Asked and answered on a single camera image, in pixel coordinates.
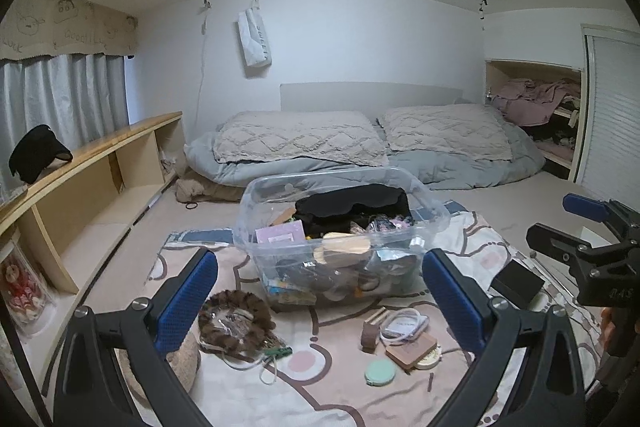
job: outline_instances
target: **black hat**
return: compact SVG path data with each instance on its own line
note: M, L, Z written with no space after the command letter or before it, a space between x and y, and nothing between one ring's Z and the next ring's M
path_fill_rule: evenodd
M9 168L12 176L17 171L23 182L32 184L56 158L70 162L74 156L58 141L48 125L41 124L25 134L15 146L9 158Z

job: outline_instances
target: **grey headboard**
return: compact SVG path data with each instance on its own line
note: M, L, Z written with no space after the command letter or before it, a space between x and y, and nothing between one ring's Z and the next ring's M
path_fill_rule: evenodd
M361 111L371 120L393 107L447 105L461 89L391 82L306 82L280 84L282 111Z

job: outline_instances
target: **white blinds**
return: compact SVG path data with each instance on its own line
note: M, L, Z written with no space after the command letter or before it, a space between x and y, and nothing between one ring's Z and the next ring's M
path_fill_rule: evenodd
M578 182L600 199L638 209L640 45L603 36L587 42L590 115Z

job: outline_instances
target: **clear plastic storage box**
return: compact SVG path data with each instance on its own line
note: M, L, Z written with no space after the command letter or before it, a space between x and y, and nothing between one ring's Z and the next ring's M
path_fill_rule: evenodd
M298 200L369 184L402 188L413 224L400 223L402 228L386 231L369 227L349 236L257 242L256 230L290 216ZM257 266L270 305L328 305L411 293L420 285L423 254L448 224L444 205L404 169L337 169L251 182L242 196L234 241Z

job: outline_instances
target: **beige valance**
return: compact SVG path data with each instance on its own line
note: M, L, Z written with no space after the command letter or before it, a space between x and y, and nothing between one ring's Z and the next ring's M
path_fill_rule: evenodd
M0 58L131 55L138 20L84 0L14 0L0 23Z

